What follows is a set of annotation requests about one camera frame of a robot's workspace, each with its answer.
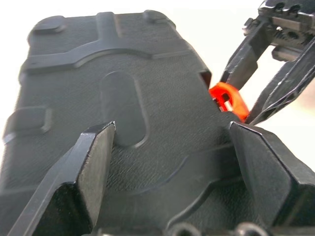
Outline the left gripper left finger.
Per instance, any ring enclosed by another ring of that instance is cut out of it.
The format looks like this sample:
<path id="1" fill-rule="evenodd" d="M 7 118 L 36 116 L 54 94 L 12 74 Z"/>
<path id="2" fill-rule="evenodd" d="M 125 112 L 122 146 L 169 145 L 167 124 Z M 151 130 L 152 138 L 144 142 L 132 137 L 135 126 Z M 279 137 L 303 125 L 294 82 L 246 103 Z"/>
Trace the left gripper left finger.
<path id="1" fill-rule="evenodd" d="M 39 184 L 7 236 L 82 236 L 95 227 L 116 126 L 88 128 Z"/>

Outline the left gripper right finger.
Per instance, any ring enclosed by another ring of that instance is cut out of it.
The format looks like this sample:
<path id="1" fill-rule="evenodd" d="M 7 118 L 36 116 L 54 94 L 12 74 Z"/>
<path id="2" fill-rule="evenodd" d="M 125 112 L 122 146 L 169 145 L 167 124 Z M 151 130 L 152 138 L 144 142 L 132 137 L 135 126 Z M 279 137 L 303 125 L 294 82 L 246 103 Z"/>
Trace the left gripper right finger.
<path id="1" fill-rule="evenodd" d="M 263 128 L 233 121 L 229 134 L 263 224 L 315 226 L 315 172 Z"/>

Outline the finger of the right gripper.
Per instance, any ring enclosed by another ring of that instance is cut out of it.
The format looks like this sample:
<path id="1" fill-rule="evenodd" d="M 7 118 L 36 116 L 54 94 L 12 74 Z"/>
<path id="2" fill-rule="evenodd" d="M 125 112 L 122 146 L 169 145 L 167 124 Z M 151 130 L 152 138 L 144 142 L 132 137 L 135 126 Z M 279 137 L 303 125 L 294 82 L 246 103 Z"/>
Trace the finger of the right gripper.
<path id="1" fill-rule="evenodd" d="M 257 70 L 257 61 L 271 44 L 271 23 L 267 18 L 249 18 L 244 40 L 230 57 L 220 81 L 241 89 Z"/>
<path id="2" fill-rule="evenodd" d="M 254 104 L 246 124 L 259 124 L 293 102 L 315 78 L 315 37 L 294 61 L 286 62 Z"/>

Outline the orange case latch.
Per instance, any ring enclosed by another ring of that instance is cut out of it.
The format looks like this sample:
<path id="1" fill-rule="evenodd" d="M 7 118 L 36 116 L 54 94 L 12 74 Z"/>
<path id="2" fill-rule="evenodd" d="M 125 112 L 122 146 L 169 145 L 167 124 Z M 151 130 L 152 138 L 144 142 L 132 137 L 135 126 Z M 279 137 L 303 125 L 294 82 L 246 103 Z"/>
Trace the orange case latch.
<path id="1" fill-rule="evenodd" d="M 235 87 L 224 82 L 218 82 L 209 88 L 208 92 L 221 112 L 232 112 L 241 122 L 246 121 L 250 112 Z"/>

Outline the black plastic tool case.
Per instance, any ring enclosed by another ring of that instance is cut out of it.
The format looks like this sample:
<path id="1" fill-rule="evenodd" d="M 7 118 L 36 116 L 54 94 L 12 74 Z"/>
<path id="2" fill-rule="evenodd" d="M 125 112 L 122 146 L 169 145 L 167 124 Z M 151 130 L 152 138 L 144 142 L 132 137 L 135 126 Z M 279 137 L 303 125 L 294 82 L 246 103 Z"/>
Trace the black plastic tool case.
<path id="1" fill-rule="evenodd" d="M 156 11 L 54 16 L 30 31 L 3 140 L 0 236 L 51 167 L 92 126 L 116 126 L 95 233 L 160 235 L 259 223 L 211 73 Z"/>

